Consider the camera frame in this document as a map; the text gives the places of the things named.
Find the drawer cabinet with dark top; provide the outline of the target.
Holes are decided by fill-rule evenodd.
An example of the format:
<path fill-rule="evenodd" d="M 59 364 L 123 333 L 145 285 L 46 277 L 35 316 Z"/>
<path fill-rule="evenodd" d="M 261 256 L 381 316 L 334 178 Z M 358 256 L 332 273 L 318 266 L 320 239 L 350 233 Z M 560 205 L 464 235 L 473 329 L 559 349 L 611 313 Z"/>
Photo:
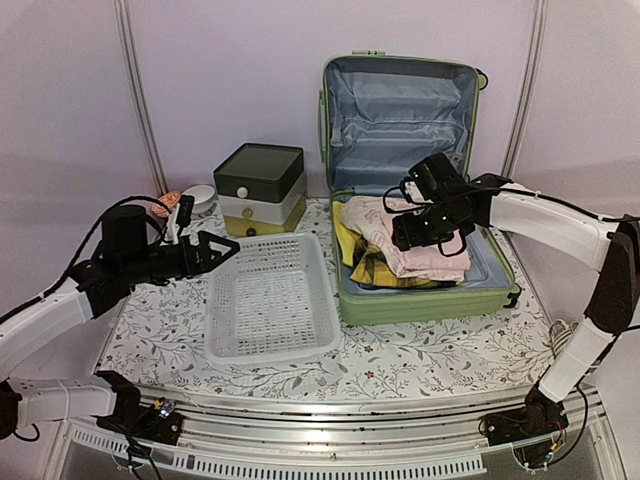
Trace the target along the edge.
<path fill-rule="evenodd" d="M 233 237 L 293 232 L 306 211 L 300 147 L 245 143 L 213 171 L 213 179 Z"/>

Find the white plastic mesh basket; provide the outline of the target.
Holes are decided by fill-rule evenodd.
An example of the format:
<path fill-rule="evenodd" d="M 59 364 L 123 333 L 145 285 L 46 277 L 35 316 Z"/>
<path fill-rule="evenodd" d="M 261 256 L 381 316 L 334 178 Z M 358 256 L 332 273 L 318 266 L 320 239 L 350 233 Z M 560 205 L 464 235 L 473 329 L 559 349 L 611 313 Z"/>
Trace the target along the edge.
<path fill-rule="evenodd" d="M 204 350 L 218 365 L 309 359 L 341 337 L 320 242 L 311 233 L 239 240 L 239 252 L 208 276 Z"/>

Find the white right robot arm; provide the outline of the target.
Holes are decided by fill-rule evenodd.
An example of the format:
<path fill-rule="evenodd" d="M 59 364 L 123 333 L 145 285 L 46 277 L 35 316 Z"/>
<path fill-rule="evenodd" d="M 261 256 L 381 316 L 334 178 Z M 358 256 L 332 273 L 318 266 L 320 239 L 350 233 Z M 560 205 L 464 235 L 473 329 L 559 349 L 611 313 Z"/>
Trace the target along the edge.
<path fill-rule="evenodd" d="M 388 190 L 392 241 L 402 251 L 435 245 L 475 228 L 510 234 L 544 312 L 577 327 L 525 396 L 524 404 L 486 415 L 490 445 L 566 432 L 563 406 L 634 320 L 639 304 L 639 218 L 601 214 L 486 173 L 468 179 L 438 153 L 412 166 Z"/>

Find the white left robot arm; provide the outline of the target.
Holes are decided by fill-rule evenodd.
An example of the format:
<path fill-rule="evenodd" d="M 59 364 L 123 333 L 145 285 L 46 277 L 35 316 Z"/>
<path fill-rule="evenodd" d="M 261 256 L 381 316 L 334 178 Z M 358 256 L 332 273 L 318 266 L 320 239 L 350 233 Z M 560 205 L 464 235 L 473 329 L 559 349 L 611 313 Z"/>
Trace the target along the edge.
<path fill-rule="evenodd" d="M 164 286 L 213 271 L 240 245 L 206 231 L 183 234 L 194 199 L 183 196 L 160 226 L 147 212 L 149 197 L 130 196 L 107 208 L 91 226 L 100 239 L 90 258 L 73 255 L 42 293 L 1 317 L 1 436 L 32 424 L 93 416 L 99 426 L 133 436 L 170 414 L 146 409 L 141 393 L 121 374 L 92 371 L 118 307 L 140 284 Z"/>

